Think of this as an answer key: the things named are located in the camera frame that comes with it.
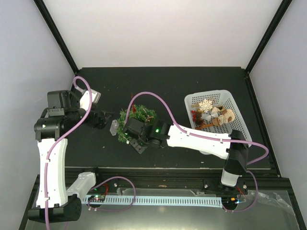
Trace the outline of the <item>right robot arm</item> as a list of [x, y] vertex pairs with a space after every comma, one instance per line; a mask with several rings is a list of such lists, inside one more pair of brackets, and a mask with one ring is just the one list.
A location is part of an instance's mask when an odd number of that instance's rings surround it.
[[248, 144], [238, 130], [231, 134], [209, 133], [176, 126], [162, 120], [153, 123], [129, 118], [123, 127], [125, 137], [131, 138], [130, 144], [142, 153], [147, 147], [180, 147], [211, 154], [225, 160], [219, 190], [230, 193], [240, 176], [247, 172]]

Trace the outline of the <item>small green christmas tree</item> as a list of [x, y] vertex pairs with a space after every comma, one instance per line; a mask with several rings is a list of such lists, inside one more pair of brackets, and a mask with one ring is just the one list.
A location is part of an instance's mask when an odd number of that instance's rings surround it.
[[[155, 119], [157, 118], [157, 114], [155, 110], [148, 109], [144, 105], [135, 105], [135, 107], [136, 107], [135, 116], [133, 116], [132, 110], [130, 109], [128, 118], [135, 118], [136, 120], [141, 121], [141, 122], [145, 122], [147, 115], [154, 115]], [[123, 132], [126, 113], [127, 113], [127, 110], [121, 110], [119, 113], [120, 116], [117, 119], [117, 122], [119, 125], [117, 128], [118, 141], [122, 143], [126, 143], [127, 141], [130, 142], [132, 140], [132, 138], [128, 137]]]

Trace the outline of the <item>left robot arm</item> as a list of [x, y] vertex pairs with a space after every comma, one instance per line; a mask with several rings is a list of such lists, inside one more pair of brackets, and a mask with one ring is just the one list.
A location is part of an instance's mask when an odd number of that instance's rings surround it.
[[76, 104], [71, 103], [72, 96], [76, 97], [76, 94], [68, 90], [48, 92], [48, 106], [34, 125], [40, 179], [36, 205], [28, 211], [28, 218], [46, 225], [77, 221], [87, 193], [103, 186], [103, 179], [94, 172], [83, 172], [70, 187], [66, 187], [68, 135], [77, 124], [102, 129], [113, 115], [97, 109], [101, 94], [95, 90], [84, 91]]

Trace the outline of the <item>white plastic basket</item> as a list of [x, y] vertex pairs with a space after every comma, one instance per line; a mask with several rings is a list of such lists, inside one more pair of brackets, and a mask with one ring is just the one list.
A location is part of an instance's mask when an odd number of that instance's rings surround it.
[[191, 128], [211, 133], [240, 131], [246, 141], [252, 141], [243, 116], [227, 90], [189, 94], [184, 99]]

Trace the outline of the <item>red star ornament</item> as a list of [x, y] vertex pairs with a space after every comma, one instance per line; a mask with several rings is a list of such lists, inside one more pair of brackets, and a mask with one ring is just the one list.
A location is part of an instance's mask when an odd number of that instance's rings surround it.
[[[134, 94], [133, 94], [133, 93], [131, 93], [131, 99], [132, 99], [132, 101], [133, 101], [133, 98], [134, 98]], [[134, 102], [132, 102], [132, 104], [131, 104], [131, 110], [132, 110], [132, 114], [133, 114], [133, 116], [135, 116], [135, 113], [136, 113], [136, 107], [135, 107], [135, 105], [134, 105]]]

